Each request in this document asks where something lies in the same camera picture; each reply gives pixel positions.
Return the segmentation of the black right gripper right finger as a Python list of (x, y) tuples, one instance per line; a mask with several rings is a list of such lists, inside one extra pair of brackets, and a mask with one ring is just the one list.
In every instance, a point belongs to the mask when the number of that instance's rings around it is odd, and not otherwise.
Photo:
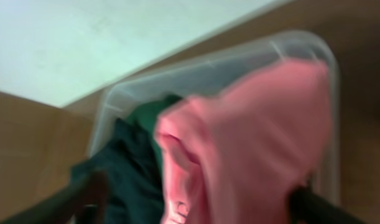
[(305, 187), (290, 194), (289, 213), (293, 224), (365, 224)]

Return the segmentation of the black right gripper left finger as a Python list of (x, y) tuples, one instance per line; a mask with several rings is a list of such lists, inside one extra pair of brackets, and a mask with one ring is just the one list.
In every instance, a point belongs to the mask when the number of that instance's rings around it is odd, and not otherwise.
[(97, 170), (84, 175), (78, 181), (40, 203), (17, 213), (2, 224), (68, 223), (73, 217), (81, 220), (87, 205), (94, 205), (91, 223), (104, 222), (108, 203), (108, 177), (106, 172)]

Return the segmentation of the small black garment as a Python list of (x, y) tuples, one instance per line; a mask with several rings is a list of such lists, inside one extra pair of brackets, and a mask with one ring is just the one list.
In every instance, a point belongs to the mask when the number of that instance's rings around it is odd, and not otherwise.
[(108, 176), (104, 223), (160, 222), (164, 213), (162, 181), (147, 132), (117, 119), (102, 150), (71, 168), (71, 181), (94, 170), (103, 170)]

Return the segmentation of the pink printed shirt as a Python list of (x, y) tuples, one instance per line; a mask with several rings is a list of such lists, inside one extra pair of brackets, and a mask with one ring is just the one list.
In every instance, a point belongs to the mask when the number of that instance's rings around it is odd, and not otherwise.
[(158, 118), (162, 223), (288, 223), (331, 134), (328, 67), (290, 59)]

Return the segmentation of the dark green camisole top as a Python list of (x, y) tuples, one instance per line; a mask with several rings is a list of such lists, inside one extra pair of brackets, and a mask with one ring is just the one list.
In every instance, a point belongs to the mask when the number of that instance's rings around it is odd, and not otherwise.
[(163, 160), (161, 148), (154, 139), (155, 126), (158, 116), (181, 99), (182, 97), (178, 95), (167, 95), (159, 100), (139, 105), (125, 118), (127, 123), (138, 126), (148, 133), (160, 175), (162, 175)]

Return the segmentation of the clear plastic storage bin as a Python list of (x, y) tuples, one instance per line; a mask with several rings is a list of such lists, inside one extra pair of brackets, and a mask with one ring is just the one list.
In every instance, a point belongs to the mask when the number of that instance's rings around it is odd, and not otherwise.
[(331, 204), (337, 203), (339, 195), (337, 63), (327, 44), (308, 32), (274, 35), (113, 86), (107, 92), (96, 120), (90, 157), (102, 150), (111, 139), (115, 121), (117, 119), (125, 121), (125, 118), (141, 104), (159, 100), (167, 95), (181, 96), (179, 102), (190, 96), (205, 98), (216, 96), (246, 75), (290, 59), (323, 62), (328, 67), (332, 123), (330, 140), (323, 150), (317, 168), (287, 197), (288, 212), (289, 196), (300, 187), (309, 188)]

